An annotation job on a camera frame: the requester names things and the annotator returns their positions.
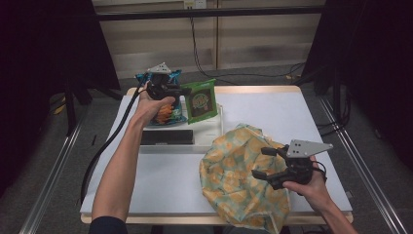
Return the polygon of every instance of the hand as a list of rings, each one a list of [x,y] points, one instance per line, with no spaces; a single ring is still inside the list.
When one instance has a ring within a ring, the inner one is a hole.
[[[316,161],[316,157],[313,155],[310,157],[310,160]],[[316,168],[319,167],[317,163],[314,163],[313,166]],[[282,186],[291,191],[302,194],[316,212],[322,213],[327,210],[331,204],[333,204],[320,172],[313,171],[312,180],[308,184],[299,184],[293,181],[286,181],[282,184]]]
[[[140,119],[143,121],[144,126],[146,126],[158,113],[161,107],[167,104],[172,104],[175,101],[175,97],[165,97],[161,100],[153,100],[144,90],[146,90],[146,85],[143,88],[143,92],[139,95],[139,103],[133,118]]]

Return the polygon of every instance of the black sleeve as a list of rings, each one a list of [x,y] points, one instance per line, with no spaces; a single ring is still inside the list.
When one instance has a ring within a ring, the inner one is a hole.
[[[89,234],[128,234],[127,225],[117,217],[100,216],[89,227]]]

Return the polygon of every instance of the forearm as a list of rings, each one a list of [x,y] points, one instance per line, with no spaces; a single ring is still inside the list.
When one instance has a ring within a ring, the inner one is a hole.
[[[110,215],[126,220],[143,127],[144,124],[138,117],[131,118],[96,191],[92,219]]]
[[[346,219],[338,207],[331,201],[331,204],[323,211],[320,211],[322,218],[327,223],[334,234],[357,233],[352,224]]]

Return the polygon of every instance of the person's right hand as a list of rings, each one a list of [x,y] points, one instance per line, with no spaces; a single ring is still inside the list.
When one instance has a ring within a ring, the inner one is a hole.
[[[316,157],[311,156],[310,160],[316,161]],[[319,167],[317,163],[314,163],[313,166],[317,168]],[[308,184],[299,184],[293,181],[286,181],[282,184],[282,186],[291,191],[302,194],[316,212],[322,213],[327,210],[331,204],[333,204],[320,172],[313,171],[312,180]]]

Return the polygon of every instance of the gray carpet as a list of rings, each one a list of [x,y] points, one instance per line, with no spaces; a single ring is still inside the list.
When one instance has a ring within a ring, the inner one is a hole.
[[[249,69],[234,69],[225,71],[210,71],[211,75],[222,73],[260,73],[267,75],[284,74],[290,66],[256,67]],[[180,81],[198,81],[207,79],[199,72],[183,73]],[[225,76],[219,79],[231,81],[239,85],[288,85],[290,80],[282,77]],[[128,88],[134,87],[133,79],[120,80],[124,94]],[[218,80],[216,85],[231,85]],[[317,124],[328,123],[319,97],[313,92],[313,84],[301,87],[309,109]],[[89,107],[77,106],[77,113],[86,110],[87,117],[65,167],[53,191],[49,205],[46,208],[37,233],[86,233],[88,225],[80,220],[80,186],[83,174],[90,160],[99,147],[105,142],[112,125],[119,101],[91,91],[94,101]],[[59,115],[50,115],[44,123],[38,147],[33,152],[30,162],[13,186],[9,187],[0,200],[0,233],[18,233],[37,199],[49,172],[55,163],[67,131],[66,116],[63,111]],[[392,147],[375,135],[375,129],[357,108],[353,101],[352,115],[346,131],[353,139],[369,170],[385,192],[401,218],[405,228],[413,232],[413,173],[400,163]],[[354,226],[360,233],[392,233],[389,225],[383,219],[376,203],[364,186],[356,167],[349,159],[346,149],[337,135],[323,138],[324,142],[333,143],[335,148],[329,155],[340,177],[343,187],[350,191],[350,202],[354,208]],[[129,225],[130,233],[149,233],[149,225]],[[319,227],[291,227],[292,233],[302,233],[303,230],[319,230]]]

